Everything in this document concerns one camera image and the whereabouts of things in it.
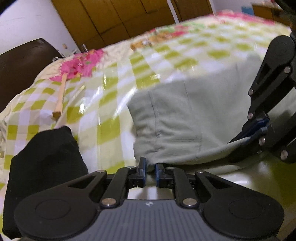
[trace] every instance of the checkered bedspread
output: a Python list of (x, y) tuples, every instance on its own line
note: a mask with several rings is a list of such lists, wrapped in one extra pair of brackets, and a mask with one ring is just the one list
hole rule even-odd
[(60, 83), (38, 80), (23, 92), (12, 112), (0, 123), (5, 138), (1, 186), (7, 182), (11, 159), (36, 133), (63, 125), (71, 128), (89, 172), (115, 172), (135, 165), (133, 122), (126, 103), (138, 89), (206, 75), (244, 60), (253, 51), (263, 57), (274, 37), (290, 34), (289, 28), (281, 24), (267, 25), (228, 16), (198, 18), (181, 24), (191, 26), (189, 33), (143, 48), (96, 70), (91, 78), (68, 81), (64, 112), (57, 123), (52, 119), (52, 111)]

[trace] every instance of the wardrobe door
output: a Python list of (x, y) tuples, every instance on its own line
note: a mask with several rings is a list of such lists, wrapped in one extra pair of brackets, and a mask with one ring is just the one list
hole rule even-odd
[(162, 8), (124, 22), (126, 30), (131, 37), (144, 33), (156, 27), (174, 24), (170, 9)]
[(118, 43), (130, 38), (123, 24), (107, 30), (102, 33), (101, 36), (106, 45)]
[(142, 3), (146, 12), (152, 12), (168, 6), (166, 0), (142, 0)]
[(111, 2), (123, 22), (146, 14), (141, 0), (111, 0)]
[(79, 0), (52, 0), (52, 3), (79, 47), (82, 44), (87, 46), (87, 42), (96, 48), (105, 46)]
[(188, 20), (213, 13), (209, 0), (175, 0), (182, 20)]
[(81, 0), (81, 2), (100, 34), (121, 23), (110, 0)]

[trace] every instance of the white wall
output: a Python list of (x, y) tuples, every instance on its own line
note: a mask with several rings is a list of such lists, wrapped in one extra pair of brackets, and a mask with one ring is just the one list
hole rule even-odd
[(252, 3), (261, 3), (262, 0), (212, 0), (216, 11), (230, 9), (235, 12), (241, 12), (242, 6), (252, 6)]
[(0, 16), (0, 54), (38, 38), (63, 54), (77, 48), (50, 0), (18, 0)]

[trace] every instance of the ridged gray surface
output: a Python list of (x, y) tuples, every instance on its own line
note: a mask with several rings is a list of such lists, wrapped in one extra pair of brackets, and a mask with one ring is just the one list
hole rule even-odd
[[(195, 210), (174, 200), (125, 200), (104, 210), (95, 223), (70, 241), (234, 241), (216, 233)], [(270, 238), (264, 241), (276, 241)]]

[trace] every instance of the black cloth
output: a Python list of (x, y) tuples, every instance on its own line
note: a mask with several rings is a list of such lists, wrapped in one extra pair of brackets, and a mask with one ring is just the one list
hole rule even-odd
[(36, 134), (11, 160), (4, 201), (3, 233), (10, 239), (21, 237), (14, 210), (25, 197), (88, 174), (70, 128)]

